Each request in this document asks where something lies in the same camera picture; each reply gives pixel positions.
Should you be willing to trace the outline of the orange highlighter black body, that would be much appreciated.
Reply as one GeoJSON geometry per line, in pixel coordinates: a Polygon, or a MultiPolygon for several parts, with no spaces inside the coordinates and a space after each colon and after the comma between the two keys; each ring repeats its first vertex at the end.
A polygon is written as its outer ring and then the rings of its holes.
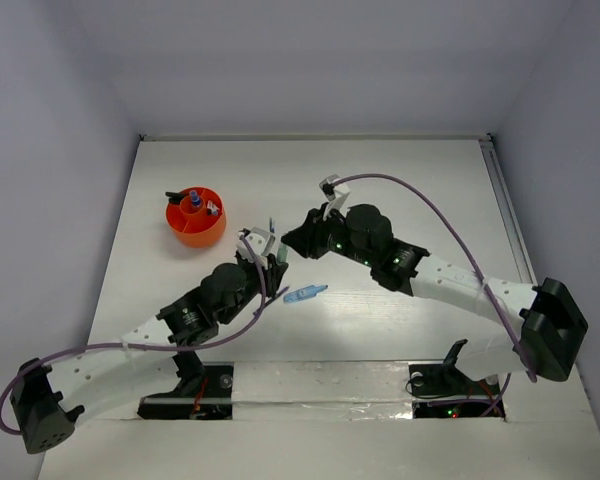
{"type": "Polygon", "coordinates": [[[191,199],[190,194],[187,192],[182,193],[167,191],[165,195],[168,198],[168,202],[174,205],[179,205],[185,199],[191,199]]]}

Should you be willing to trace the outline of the green correction tape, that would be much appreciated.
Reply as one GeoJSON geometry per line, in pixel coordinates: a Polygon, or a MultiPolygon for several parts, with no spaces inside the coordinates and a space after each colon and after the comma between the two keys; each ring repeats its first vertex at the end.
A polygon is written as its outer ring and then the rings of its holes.
{"type": "Polygon", "coordinates": [[[288,257],[288,247],[285,244],[280,244],[277,250],[277,261],[279,263],[286,263],[288,257]]]}

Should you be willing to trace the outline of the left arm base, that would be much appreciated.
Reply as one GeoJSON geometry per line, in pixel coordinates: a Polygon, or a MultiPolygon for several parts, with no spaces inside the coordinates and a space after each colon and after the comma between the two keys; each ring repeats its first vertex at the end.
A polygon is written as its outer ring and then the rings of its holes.
{"type": "Polygon", "coordinates": [[[178,378],[168,392],[143,397],[137,415],[143,420],[231,420],[234,364],[205,365],[195,352],[177,353],[178,378]]]}

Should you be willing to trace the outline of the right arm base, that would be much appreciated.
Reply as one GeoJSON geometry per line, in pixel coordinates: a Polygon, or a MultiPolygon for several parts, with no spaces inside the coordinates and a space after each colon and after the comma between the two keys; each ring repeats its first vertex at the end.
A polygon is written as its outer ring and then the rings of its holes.
{"type": "Polygon", "coordinates": [[[441,362],[409,366],[405,391],[415,419],[506,418],[499,381],[473,381],[456,368],[467,343],[455,342],[441,362]]]}

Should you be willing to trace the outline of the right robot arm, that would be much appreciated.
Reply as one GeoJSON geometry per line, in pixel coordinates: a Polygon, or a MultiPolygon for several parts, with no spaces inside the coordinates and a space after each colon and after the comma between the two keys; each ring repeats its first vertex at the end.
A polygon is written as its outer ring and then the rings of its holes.
{"type": "Polygon", "coordinates": [[[455,343],[451,361],[440,368],[442,384],[453,392],[491,375],[524,370],[564,382],[588,330],[562,282],[545,278],[534,285],[480,278],[398,239],[390,220],[369,204],[356,205],[346,214],[312,209],[282,242],[303,258],[339,254],[369,267],[372,279],[389,291],[439,301],[501,326],[503,333],[491,338],[455,343]]]}

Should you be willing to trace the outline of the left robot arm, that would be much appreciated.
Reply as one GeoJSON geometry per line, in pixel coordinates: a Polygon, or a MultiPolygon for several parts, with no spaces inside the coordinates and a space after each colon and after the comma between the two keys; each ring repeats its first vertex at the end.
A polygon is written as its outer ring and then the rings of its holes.
{"type": "Polygon", "coordinates": [[[288,263],[275,255],[218,265],[200,284],[149,320],[109,342],[33,358],[0,397],[12,408],[30,455],[66,441],[86,421],[149,396],[166,377],[170,395],[197,396],[206,368],[198,354],[249,331],[283,292],[288,263]]]}

